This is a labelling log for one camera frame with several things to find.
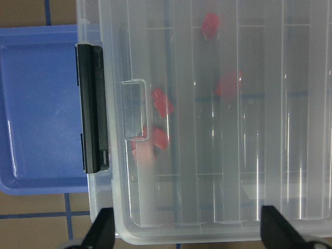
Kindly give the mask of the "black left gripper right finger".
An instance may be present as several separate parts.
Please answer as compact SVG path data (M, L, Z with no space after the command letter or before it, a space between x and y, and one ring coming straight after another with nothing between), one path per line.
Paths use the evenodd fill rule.
M265 248L314 248L272 205L261 207L260 237Z

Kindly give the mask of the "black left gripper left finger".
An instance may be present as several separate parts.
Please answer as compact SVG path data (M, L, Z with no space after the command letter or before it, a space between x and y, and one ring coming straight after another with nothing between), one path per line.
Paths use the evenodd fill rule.
M83 239L81 248L113 249L115 245L115 219L112 207L102 208L90 230Z

